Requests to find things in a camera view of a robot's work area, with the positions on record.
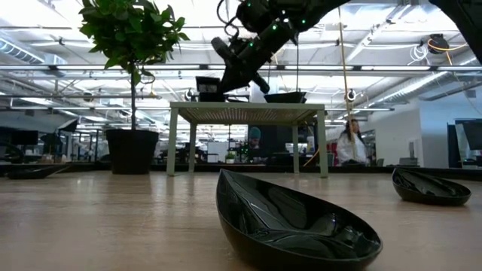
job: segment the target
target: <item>long hair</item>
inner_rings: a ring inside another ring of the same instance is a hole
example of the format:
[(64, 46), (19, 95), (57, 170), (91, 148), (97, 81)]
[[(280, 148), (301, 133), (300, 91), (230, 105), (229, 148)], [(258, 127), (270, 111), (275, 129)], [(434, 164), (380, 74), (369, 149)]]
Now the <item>long hair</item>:
[[(358, 123), (358, 121), (353, 119), (352, 123)], [(348, 140), (352, 141), (352, 133), (349, 132), (349, 121), (345, 123), (345, 130), (342, 131), (340, 136), (342, 136), (343, 134), (345, 134), (348, 137)], [(358, 129), (358, 132), (356, 133), (356, 135), (360, 139), (361, 143), (365, 144), (365, 141), (362, 138), (362, 134), (360, 133), (360, 129)]]

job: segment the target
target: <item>desk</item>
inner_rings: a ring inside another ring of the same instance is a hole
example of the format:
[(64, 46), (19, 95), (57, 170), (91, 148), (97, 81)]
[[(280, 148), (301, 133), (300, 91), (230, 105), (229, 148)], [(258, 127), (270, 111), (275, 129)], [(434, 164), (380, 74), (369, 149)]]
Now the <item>desk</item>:
[(314, 104), (277, 104), (241, 102), (171, 102), (169, 122), (169, 149), (167, 155), (167, 175), (174, 176), (175, 142), (177, 139), (178, 116), (191, 125), (189, 150), (189, 172), (194, 171), (196, 150), (196, 129), (198, 124), (247, 124), (291, 126), (293, 129), (293, 167), (294, 173), (300, 172), (298, 153), (298, 126), (318, 118), (318, 145), (320, 175), (328, 177), (328, 158), (325, 135), (325, 106)]

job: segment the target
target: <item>person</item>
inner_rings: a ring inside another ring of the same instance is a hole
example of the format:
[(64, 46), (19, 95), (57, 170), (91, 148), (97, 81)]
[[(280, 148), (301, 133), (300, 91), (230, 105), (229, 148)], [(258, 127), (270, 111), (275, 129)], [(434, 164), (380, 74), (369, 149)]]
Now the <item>person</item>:
[(252, 127), (249, 130), (249, 148), (259, 149), (259, 141), (261, 139), (261, 130), (257, 127)]
[[(345, 130), (341, 133), (337, 143), (338, 161), (341, 166), (363, 166), (367, 160), (365, 142), (360, 133), (358, 121), (351, 120), (353, 131), (350, 132), (349, 122), (346, 122)], [(355, 141), (355, 154), (353, 153), (352, 139)]]

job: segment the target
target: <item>woman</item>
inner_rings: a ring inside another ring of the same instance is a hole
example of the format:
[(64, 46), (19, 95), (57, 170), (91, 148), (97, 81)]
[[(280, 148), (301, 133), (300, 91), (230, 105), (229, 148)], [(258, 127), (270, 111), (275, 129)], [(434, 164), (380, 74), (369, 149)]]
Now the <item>woman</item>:
[[(352, 120), (353, 133), (349, 131), (349, 122), (346, 122), (345, 130), (341, 133), (337, 143), (338, 161), (341, 166), (365, 165), (367, 154), (365, 142), (360, 133), (357, 120)], [(355, 141), (355, 153), (353, 153), (352, 139)]]

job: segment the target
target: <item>glossy black bowl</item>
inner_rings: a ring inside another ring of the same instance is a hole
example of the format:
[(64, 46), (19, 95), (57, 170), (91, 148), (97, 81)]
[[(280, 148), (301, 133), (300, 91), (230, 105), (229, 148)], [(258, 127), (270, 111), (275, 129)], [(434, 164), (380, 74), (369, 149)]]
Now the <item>glossy black bowl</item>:
[(395, 169), (392, 181), (398, 195), (409, 202), (461, 206), (471, 196), (471, 191), (461, 184), (406, 169)]
[(221, 225), (241, 259), (265, 270), (363, 270), (382, 251), (366, 222), (322, 199), (221, 170)]
[(10, 180), (43, 179), (52, 174), (62, 172), (69, 167), (69, 165), (55, 165), (44, 167), (41, 169), (23, 169), (16, 172), (7, 173), (7, 178), (9, 178)]

